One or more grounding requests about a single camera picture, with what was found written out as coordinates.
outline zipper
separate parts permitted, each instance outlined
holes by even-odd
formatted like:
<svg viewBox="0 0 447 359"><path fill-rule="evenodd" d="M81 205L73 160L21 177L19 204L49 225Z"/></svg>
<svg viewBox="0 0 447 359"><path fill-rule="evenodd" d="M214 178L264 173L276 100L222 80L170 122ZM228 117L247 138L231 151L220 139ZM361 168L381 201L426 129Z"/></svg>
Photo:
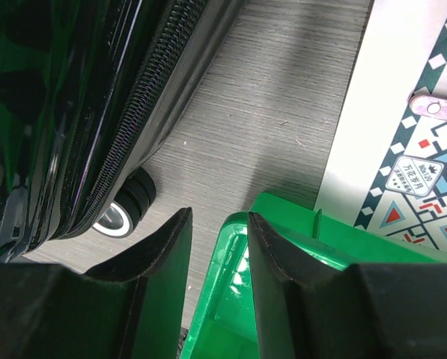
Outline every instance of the zipper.
<svg viewBox="0 0 447 359"><path fill-rule="evenodd" d="M85 232L95 212L100 211L102 203L112 190L116 176L125 165L165 84L176 67L207 2L208 0L174 1L168 19L157 32L149 55L140 67L119 120L109 154L81 212L83 218L61 238L78 236Z"/></svg>

